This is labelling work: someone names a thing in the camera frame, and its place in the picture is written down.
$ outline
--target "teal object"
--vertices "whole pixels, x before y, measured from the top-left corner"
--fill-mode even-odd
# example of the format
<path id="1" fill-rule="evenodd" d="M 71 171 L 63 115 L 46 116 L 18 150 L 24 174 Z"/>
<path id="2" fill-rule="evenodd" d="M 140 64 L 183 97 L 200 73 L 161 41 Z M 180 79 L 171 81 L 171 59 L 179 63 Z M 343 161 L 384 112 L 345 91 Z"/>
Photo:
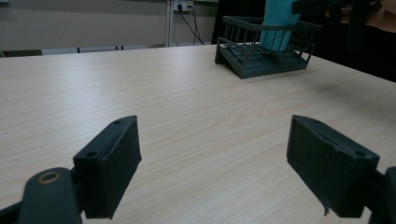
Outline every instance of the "teal object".
<path id="1" fill-rule="evenodd" d="M 295 0 L 267 0 L 262 25 L 292 26 L 297 24 L 300 14 L 292 15 L 291 5 Z M 291 31 L 262 31 L 260 45 L 267 50 L 284 51 L 289 44 Z"/>

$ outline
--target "screw hole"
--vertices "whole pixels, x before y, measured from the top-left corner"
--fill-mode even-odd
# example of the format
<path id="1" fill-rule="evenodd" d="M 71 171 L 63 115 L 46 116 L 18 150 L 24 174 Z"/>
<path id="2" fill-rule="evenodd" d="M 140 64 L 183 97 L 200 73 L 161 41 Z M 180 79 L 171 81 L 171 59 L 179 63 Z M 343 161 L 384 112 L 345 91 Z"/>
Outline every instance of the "screw hole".
<path id="1" fill-rule="evenodd" d="M 96 152 L 87 153 L 87 157 L 94 157 L 95 155 L 96 155 Z"/>
<path id="2" fill-rule="evenodd" d="M 49 172 L 49 173 L 46 173 L 46 174 L 43 174 L 42 176 L 40 176 L 38 178 L 38 183 L 49 184 L 49 183 L 52 183 L 53 181 L 59 179 L 60 176 L 61 176 L 61 174 L 58 172 Z"/>

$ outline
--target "light wood grain tabletop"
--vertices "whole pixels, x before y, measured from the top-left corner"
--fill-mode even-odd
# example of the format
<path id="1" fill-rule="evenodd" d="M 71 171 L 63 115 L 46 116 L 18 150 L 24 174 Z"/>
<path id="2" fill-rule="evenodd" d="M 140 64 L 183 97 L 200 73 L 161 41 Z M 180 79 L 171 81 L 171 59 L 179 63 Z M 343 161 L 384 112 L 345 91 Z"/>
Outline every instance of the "light wood grain tabletop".
<path id="1" fill-rule="evenodd" d="M 112 220 L 84 223 L 368 223 L 324 216 L 287 163 L 292 115 L 319 119 L 396 165 L 396 83 L 312 57 L 240 79 L 216 46 L 0 59 L 0 209 L 108 123 L 137 115 L 143 160 Z"/>

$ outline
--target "electrical socket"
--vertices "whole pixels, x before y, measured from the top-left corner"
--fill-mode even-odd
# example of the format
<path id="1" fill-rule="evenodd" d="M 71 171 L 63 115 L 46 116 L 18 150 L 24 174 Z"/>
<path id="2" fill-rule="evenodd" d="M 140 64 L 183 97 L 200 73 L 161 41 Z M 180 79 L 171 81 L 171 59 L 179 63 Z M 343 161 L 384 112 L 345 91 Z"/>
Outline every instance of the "electrical socket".
<path id="1" fill-rule="evenodd" d="M 174 11 L 178 11 L 178 5 L 181 5 L 181 11 L 191 11 L 190 7 L 193 7 L 193 1 L 175 0 Z"/>

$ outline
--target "white wall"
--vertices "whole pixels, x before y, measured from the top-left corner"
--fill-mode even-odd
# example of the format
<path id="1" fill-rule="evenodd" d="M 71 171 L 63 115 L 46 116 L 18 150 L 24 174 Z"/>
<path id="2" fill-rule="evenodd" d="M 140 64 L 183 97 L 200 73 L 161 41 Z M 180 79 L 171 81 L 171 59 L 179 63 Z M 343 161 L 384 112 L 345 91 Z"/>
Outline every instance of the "white wall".
<path id="1" fill-rule="evenodd" d="M 0 50 L 192 42 L 179 16 L 170 25 L 172 5 L 173 0 L 9 0 L 0 7 Z M 201 37 L 210 41 L 216 4 L 196 3 L 196 11 Z"/>

